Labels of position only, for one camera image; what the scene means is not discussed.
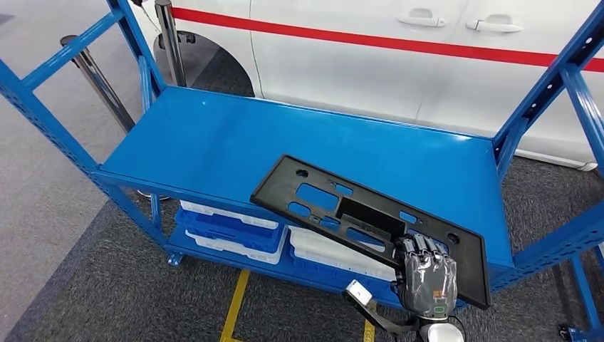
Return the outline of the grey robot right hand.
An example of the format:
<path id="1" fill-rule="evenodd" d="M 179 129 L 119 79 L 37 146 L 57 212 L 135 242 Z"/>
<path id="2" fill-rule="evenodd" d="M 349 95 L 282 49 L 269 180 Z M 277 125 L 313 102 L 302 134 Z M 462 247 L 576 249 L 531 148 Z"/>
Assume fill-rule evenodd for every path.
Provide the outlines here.
<path id="1" fill-rule="evenodd" d="M 457 305 L 457 263 L 440 243 L 423 234 L 395 242 L 399 266 L 391 291 L 416 316 L 444 321 Z"/>

